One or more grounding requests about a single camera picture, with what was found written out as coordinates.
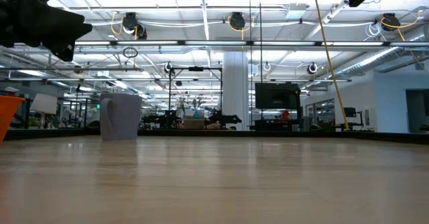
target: white wall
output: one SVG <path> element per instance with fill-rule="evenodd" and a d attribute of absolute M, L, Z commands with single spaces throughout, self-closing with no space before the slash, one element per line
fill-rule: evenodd
<path fill-rule="evenodd" d="M 386 133 L 408 133 L 406 90 L 429 89 L 427 74 L 375 74 L 377 128 Z"/>
<path fill-rule="evenodd" d="M 374 82 L 373 73 L 367 72 L 365 76 L 356 76 L 351 78 L 352 82 L 338 83 L 341 99 L 344 107 L 354 107 L 356 111 L 364 111 L 366 108 L 374 108 Z M 301 98 L 301 106 L 304 108 L 304 116 L 308 116 L 306 106 L 326 101 L 335 100 L 335 123 L 344 123 L 343 112 L 341 111 L 339 98 L 335 91 L 335 86 L 330 85 L 328 92 L 311 92 L 310 97 Z M 359 123 L 359 118 L 348 118 L 347 121 Z"/>

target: tv screen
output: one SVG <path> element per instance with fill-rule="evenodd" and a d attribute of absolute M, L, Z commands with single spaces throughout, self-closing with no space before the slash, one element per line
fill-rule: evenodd
<path fill-rule="evenodd" d="M 297 84 L 256 83 L 257 109 L 297 109 L 299 99 Z"/>

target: red object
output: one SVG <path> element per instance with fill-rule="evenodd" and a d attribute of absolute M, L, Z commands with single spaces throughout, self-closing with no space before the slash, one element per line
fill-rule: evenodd
<path fill-rule="evenodd" d="M 289 119 L 289 116 L 290 116 L 289 111 L 284 111 L 282 113 L 282 119 Z"/>
<path fill-rule="evenodd" d="M 0 95 L 0 144 L 3 143 L 3 139 L 12 122 L 13 115 L 24 100 L 25 99 L 21 97 Z"/>

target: white column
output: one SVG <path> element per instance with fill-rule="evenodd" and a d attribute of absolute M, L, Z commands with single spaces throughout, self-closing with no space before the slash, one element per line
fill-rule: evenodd
<path fill-rule="evenodd" d="M 246 52 L 223 53 L 223 100 L 224 115 L 237 115 L 242 123 L 237 131 L 249 130 L 249 83 Z"/>

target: monitor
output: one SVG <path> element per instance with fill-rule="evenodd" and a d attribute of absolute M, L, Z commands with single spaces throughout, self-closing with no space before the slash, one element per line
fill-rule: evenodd
<path fill-rule="evenodd" d="M 346 114 L 346 117 L 356 117 L 356 108 L 354 107 L 345 107 L 344 112 Z"/>
<path fill-rule="evenodd" d="M 290 83 L 255 83 L 257 109 L 297 109 L 300 88 Z"/>

